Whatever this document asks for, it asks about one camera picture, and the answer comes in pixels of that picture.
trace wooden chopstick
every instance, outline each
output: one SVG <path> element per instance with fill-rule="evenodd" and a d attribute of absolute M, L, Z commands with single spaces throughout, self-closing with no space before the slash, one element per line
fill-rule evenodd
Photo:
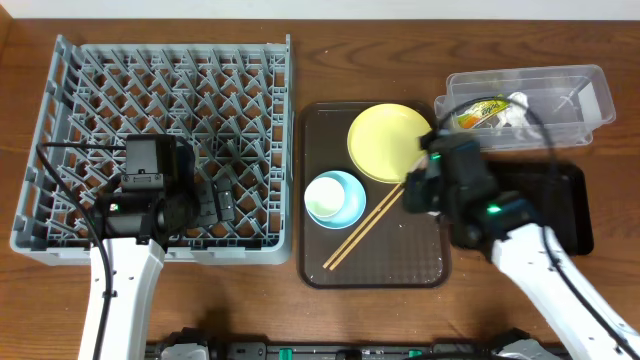
<path fill-rule="evenodd" d="M 349 235 L 349 237 L 347 238 L 347 240 L 345 240 L 342 245 L 340 245 L 340 247 L 338 248 L 338 250 L 336 250 L 333 255 L 331 255 L 331 257 L 329 258 L 329 260 L 327 260 L 324 265 L 322 265 L 323 268 L 327 268 L 327 266 L 329 266 L 329 264 L 331 264 L 331 262 L 338 256 L 340 255 L 340 253 L 342 252 L 342 250 L 344 250 L 347 246 L 349 246 L 349 243 L 351 242 L 351 240 L 353 240 L 355 238 L 355 236 L 358 234 L 358 232 L 360 230 L 362 230 L 362 228 L 364 228 L 367 223 L 369 222 L 369 220 L 373 219 L 374 216 L 376 216 L 378 213 L 380 213 L 380 209 L 385 205 L 385 203 L 387 202 L 387 200 L 389 200 L 389 198 L 391 198 L 391 196 L 393 196 L 393 194 L 400 188 L 401 184 L 396 185 L 390 192 L 389 194 L 387 194 L 387 196 L 385 196 L 384 199 L 382 199 L 382 201 L 380 201 L 380 203 L 378 205 L 376 205 L 376 207 L 371 210 L 371 213 L 369 213 L 369 215 L 364 219 L 364 221 L 362 221 L 362 223 L 360 223 L 360 225 L 351 233 L 351 235 Z"/>
<path fill-rule="evenodd" d="M 336 268 L 336 266 L 338 266 L 338 264 L 340 264 L 340 262 L 347 256 L 349 255 L 349 253 L 351 252 L 351 250 L 353 250 L 354 247 L 356 247 L 356 245 L 358 245 L 358 243 L 360 242 L 360 240 L 362 240 L 362 238 L 367 235 L 367 233 L 369 232 L 369 230 L 371 230 L 371 228 L 378 222 L 378 220 L 380 220 L 382 218 L 382 216 L 384 215 L 384 213 L 387 212 L 387 210 L 389 210 L 391 208 L 391 206 L 393 206 L 393 204 L 396 202 L 396 200 L 398 200 L 398 198 L 400 197 L 400 195 L 402 195 L 402 193 L 404 192 L 404 189 L 401 189 L 398 194 L 396 194 L 396 196 L 391 199 L 391 201 L 389 201 L 389 203 L 380 211 L 376 211 L 378 213 L 378 215 L 371 220 L 371 222 L 369 222 L 369 225 L 367 225 L 367 227 L 360 233 L 360 235 L 358 235 L 357 238 L 355 238 L 355 240 L 353 240 L 351 242 L 351 245 L 349 245 L 349 247 L 347 248 L 347 250 L 345 250 L 342 255 L 340 255 L 340 257 L 331 265 L 331 267 L 329 268 L 329 270 L 333 270 Z"/>

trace tray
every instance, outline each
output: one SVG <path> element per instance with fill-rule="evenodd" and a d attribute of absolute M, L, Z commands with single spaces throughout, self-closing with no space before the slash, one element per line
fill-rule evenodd
<path fill-rule="evenodd" d="M 302 112 L 298 133 L 302 146 L 296 154 L 301 161 L 302 172 L 296 177 L 301 192 L 315 176 L 328 170 L 343 170 L 358 178 L 367 193 L 364 215 L 341 230 L 316 224 L 300 201 L 298 211 L 302 216 L 296 234 L 300 241 L 298 270 L 301 278 L 314 288 L 433 288 L 443 284 L 451 271 L 448 229 L 441 228 L 430 215 L 405 213 L 401 201 L 394 204 L 334 271 L 322 268 L 394 187 L 360 173 L 347 151 L 351 123 L 363 110 L 379 103 L 318 103 Z M 403 105 L 417 110 L 425 119 L 433 119 L 433 111 L 420 102 Z"/>
<path fill-rule="evenodd" d="M 548 163 L 489 161 L 500 188 L 517 190 L 544 216 L 543 201 Z M 559 177 L 554 182 L 551 213 L 544 218 L 569 255 L 587 255 L 593 250 L 593 231 L 587 200 L 584 173 L 575 164 L 558 164 Z"/>
<path fill-rule="evenodd" d="M 182 136 L 196 182 L 232 182 L 236 221 L 189 229 L 167 262 L 279 264 L 291 253 L 293 76 L 290 38 L 267 45 L 83 45 L 58 36 L 10 244 L 49 265 L 89 264 L 84 221 L 36 159 L 40 141 L 123 145 L 128 134 Z M 123 151 L 52 148 L 49 161 L 91 206 L 122 172 Z"/>

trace dish rack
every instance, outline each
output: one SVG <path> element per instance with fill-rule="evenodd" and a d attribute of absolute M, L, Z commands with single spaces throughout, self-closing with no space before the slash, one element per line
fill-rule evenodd
<path fill-rule="evenodd" d="M 124 145 L 128 134 L 185 138 L 196 183 L 232 182 L 236 220 L 189 229 L 167 262 L 279 264 L 291 253 L 293 75 L 290 37 L 266 45 L 83 45 L 58 36 L 11 232 L 48 265 L 89 264 L 84 220 L 38 161 L 39 142 Z M 90 207 L 123 151 L 50 148 Z"/>

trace light blue bowl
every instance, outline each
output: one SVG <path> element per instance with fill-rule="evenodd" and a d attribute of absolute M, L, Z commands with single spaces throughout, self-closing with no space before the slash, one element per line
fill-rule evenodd
<path fill-rule="evenodd" d="M 355 176 L 344 171 L 327 171 L 326 173 L 320 174 L 316 179 L 323 177 L 337 180 L 340 185 L 342 185 L 345 194 L 344 205 L 342 205 L 340 211 L 335 215 L 326 219 L 318 219 L 308 210 L 307 214 L 309 214 L 318 225 L 326 227 L 327 229 L 344 229 L 355 224 L 364 213 L 364 208 L 367 205 L 367 195 L 364 192 L 362 183 L 360 183 Z"/>

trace black tray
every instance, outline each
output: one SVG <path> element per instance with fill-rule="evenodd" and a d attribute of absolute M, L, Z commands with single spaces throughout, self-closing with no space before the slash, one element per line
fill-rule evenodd
<path fill-rule="evenodd" d="M 380 102 L 319 103 L 307 106 L 297 121 L 301 146 L 295 154 L 301 164 L 296 176 L 301 194 L 317 175 L 343 170 L 362 182 L 367 206 L 359 221 L 342 230 L 316 224 L 300 201 L 298 270 L 314 288 L 433 288 L 442 285 L 451 272 L 448 230 L 430 215 L 409 215 L 402 201 L 395 205 L 333 271 L 322 268 L 325 261 L 356 229 L 394 185 L 376 182 L 360 173 L 349 157 L 347 133 L 353 120 Z M 425 119 L 433 111 L 420 102 L 404 103 Z"/>
<path fill-rule="evenodd" d="M 587 185 L 584 173 L 577 165 L 558 164 L 559 177 L 551 193 L 549 214 L 542 213 L 549 164 L 490 161 L 489 169 L 502 190 L 517 190 L 533 204 L 567 254 L 587 255 L 593 250 Z"/>

